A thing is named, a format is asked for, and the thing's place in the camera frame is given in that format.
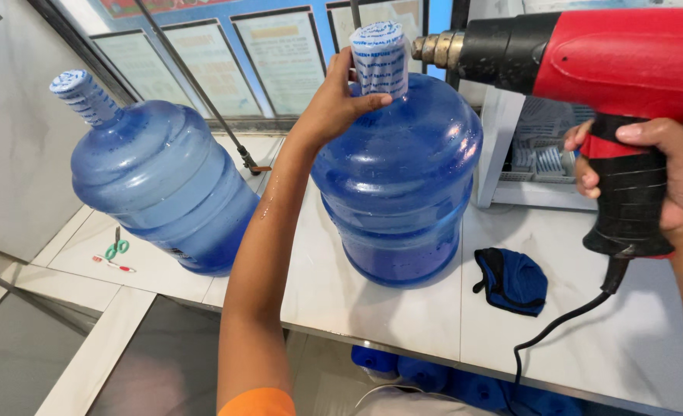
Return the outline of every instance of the framed poster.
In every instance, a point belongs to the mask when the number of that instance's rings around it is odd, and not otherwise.
[[[193,107],[142,29],[90,39],[143,100],[166,100]]]
[[[354,33],[352,8],[349,2],[331,2],[326,4],[326,14],[338,53],[349,46],[349,37]],[[362,26],[386,20],[400,23],[408,42],[429,34],[429,0],[359,0],[359,14]],[[426,73],[426,67],[414,59],[409,59],[408,70]]]
[[[218,20],[162,27],[222,117],[262,117],[262,110]]]
[[[230,0],[144,0],[144,5],[149,9],[150,13],[161,13],[229,1]],[[139,10],[139,7],[133,0],[100,0],[100,3],[113,18],[141,15],[141,10]]]
[[[273,112],[298,116],[326,77],[310,6],[231,16]]]

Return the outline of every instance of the scissors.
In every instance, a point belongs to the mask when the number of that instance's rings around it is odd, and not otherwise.
[[[104,256],[106,260],[113,260],[117,253],[124,254],[129,250],[129,242],[126,240],[121,240],[121,226],[115,229],[115,243],[111,244],[106,250],[106,255]]]

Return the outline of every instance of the heat gun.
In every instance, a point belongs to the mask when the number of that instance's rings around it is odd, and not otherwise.
[[[610,256],[602,293],[559,317],[552,329],[595,308],[616,289],[629,260],[663,258],[674,248],[660,232],[665,155],[617,141],[619,127],[651,118],[683,122],[683,9],[581,10],[472,20],[465,30],[417,38],[412,56],[460,78],[596,111],[581,148],[599,175],[598,218],[583,239]]]

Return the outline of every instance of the blue water jug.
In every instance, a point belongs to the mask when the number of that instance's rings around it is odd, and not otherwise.
[[[506,408],[507,389],[511,383],[453,369],[444,393],[471,406],[496,411]]]
[[[447,83],[407,73],[400,24],[371,24],[350,42],[353,95],[394,101],[324,146],[311,176],[355,269],[386,286],[416,285],[457,252],[483,129]]]
[[[401,377],[419,386],[424,392],[440,392],[447,384],[452,368],[441,364],[401,355],[398,357],[398,373]]]
[[[398,378],[398,355],[364,346],[352,346],[352,362],[371,377],[392,381]]]
[[[563,394],[519,386],[516,399],[542,416],[583,416],[577,399]]]
[[[83,70],[50,90],[92,129],[72,153],[82,202],[201,275],[227,275],[259,197],[192,108],[143,101],[123,109]]]

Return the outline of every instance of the metal pole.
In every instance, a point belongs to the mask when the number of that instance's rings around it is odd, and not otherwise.
[[[362,27],[362,19],[359,17],[359,0],[350,0],[350,6],[352,6],[352,20],[354,21],[354,28],[359,29]]]
[[[239,154],[242,156],[242,159],[244,160],[244,167],[249,168],[252,175],[259,175],[263,170],[270,170],[267,167],[257,169],[257,165],[254,159],[251,158],[251,155],[246,150],[246,148],[242,146],[242,144],[239,143],[239,141],[236,139],[236,136],[234,136],[234,132],[231,131],[231,129],[228,127],[228,124],[226,124],[226,122],[223,120],[223,117],[221,117],[221,115],[218,113],[218,109],[216,109],[211,100],[208,98],[206,91],[203,91],[203,89],[200,87],[200,84],[193,76],[193,72],[190,71],[188,66],[185,65],[185,62],[182,60],[182,58],[180,58],[180,55],[174,49],[174,46],[172,46],[172,43],[167,38],[167,35],[164,34],[162,28],[159,27],[159,25],[154,21],[154,17],[152,17],[152,14],[149,12],[149,10],[146,9],[144,3],[141,0],[134,0],[134,2],[137,6],[139,6],[139,9],[141,9],[142,14],[146,18],[146,21],[149,23],[150,26],[152,26],[154,34],[157,35],[157,38],[160,40],[164,48],[167,49],[167,53],[175,62],[177,68],[179,68],[180,72],[182,72],[185,78],[188,79],[188,82],[190,82],[193,89],[195,89],[195,92],[197,92],[200,98],[203,100],[203,102],[206,103],[208,109],[211,110],[213,115],[217,118],[218,122],[223,126],[223,129],[226,130],[228,137],[230,137],[231,141],[234,142],[234,144],[236,145],[236,149],[239,150]]]

